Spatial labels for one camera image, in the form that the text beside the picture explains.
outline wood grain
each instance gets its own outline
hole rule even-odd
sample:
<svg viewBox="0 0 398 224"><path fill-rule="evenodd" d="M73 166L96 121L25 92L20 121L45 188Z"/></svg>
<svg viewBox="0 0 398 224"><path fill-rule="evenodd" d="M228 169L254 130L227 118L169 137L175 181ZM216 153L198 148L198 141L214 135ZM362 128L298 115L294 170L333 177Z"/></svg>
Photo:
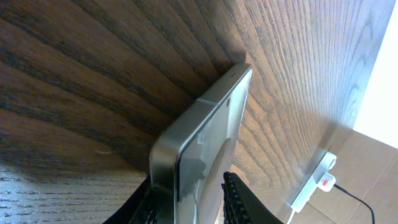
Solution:
<svg viewBox="0 0 398 224"><path fill-rule="evenodd" d="M73 223L115 211L142 180L160 132L238 62L252 64L253 77L233 169L285 217L353 126L394 1L0 5L0 213L12 214L7 222ZM40 207L35 199L83 197L46 192L91 192L95 203L120 195L95 212L94 203Z"/></svg>

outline power strip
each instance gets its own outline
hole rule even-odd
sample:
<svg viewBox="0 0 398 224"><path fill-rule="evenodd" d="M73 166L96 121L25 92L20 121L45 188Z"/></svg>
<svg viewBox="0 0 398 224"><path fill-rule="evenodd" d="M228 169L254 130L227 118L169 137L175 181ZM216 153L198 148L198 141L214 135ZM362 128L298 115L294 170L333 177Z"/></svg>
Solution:
<svg viewBox="0 0 398 224"><path fill-rule="evenodd" d="M310 200L312 193L317 187L321 188L323 191L329 192L334 186L336 179L328 171L333 168L336 163L337 157L331 153L327 152L322 160L319 162L315 170L313 171L311 177L307 180L304 187L298 193L297 197L291 204L291 208L294 212L300 212L307 201Z"/></svg>

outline white cable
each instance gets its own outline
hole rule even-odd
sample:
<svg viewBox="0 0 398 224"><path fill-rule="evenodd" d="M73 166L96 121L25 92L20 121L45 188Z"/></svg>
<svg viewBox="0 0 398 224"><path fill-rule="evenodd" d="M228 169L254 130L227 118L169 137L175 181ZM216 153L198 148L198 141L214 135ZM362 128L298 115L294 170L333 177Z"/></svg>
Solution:
<svg viewBox="0 0 398 224"><path fill-rule="evenodd" d="M293 219L293 216L294 216L294 210L292 210L292 213L290 214L289 220L287 220L287 223L286 223L286 224L290 224L290 222L291 222L292 219Z"/></svg>

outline wooden wall panel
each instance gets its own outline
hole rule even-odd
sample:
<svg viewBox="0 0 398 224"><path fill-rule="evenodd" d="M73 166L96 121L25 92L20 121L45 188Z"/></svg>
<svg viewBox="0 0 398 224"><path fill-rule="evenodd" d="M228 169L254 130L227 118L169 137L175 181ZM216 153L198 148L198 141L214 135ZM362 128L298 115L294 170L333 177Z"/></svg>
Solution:
<svg viewBox="0 0 398 224"><path fill-rule="evenodd" d="M0 121L1 223L102 223L146 177L73 131L5 110Z"/></svg>
<svg viewBox="0 0 398 224"><path fill-rule="evenodd" d="M30 154L43 151L53 153L45 166L58 167L69 151L76 161L93 161L106 148L122 158L104 164L106 170L132 165L113 178L124 180L127 172L138 182L160 132L233 64L247 62L253 77L234 169L284 217L321 156L337 151L352 127L393 6L393 0L2 1L0 116L8 128L1 130L1 150L11 156L1 164L23 170ZM21 122L27 125L19 132L10 129ZM35 133L38 125L44 128ZM53 144L63 132L70 134L62 144L72 143L61 150ZM45 138L37 145L39 133ZM23 162L13 153L19 150ZM85 176L77 164L62 167Z"/></svg>

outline white wall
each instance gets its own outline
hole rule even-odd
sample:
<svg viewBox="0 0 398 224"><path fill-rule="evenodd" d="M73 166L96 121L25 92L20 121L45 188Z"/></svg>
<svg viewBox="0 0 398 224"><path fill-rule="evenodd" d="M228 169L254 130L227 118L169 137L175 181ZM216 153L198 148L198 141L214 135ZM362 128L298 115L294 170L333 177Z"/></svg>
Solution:
<svg viewBox="0 0 398 224"><path fill-rule="evenodd" d="M397 5L374 64L354 130L398 149Z"/></svg>

